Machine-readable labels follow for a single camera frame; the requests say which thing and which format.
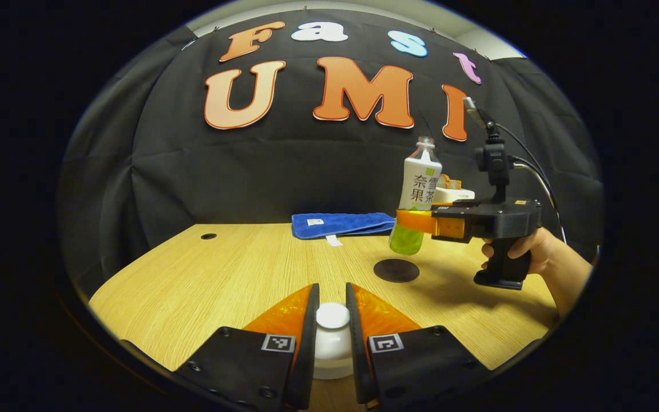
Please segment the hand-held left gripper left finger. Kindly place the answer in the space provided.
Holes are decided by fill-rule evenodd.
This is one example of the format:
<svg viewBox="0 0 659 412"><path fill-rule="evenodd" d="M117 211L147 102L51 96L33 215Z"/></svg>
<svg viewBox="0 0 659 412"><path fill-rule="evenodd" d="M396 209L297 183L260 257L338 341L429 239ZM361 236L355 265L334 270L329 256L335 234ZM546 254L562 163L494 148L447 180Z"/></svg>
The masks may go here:
<svg viewBox="0 0 659 412"><path fill-rule="evenodd" d="M173 375L231 409L307 409L319 298L319 285L310 284L243 328L218 328Z"/></svg>

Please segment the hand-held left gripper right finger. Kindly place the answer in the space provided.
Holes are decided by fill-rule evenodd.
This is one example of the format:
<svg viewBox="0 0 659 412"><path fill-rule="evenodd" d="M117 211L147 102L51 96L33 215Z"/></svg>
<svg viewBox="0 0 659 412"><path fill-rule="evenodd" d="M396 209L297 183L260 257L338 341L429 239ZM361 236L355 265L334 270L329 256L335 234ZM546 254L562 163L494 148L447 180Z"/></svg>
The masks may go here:
<svg viewBox="0 0 659 412"><path fill-rule="evenodd" d="M444 326L421 327L346 284L356 399L371 409L444 409L491 370Z"/></svg>

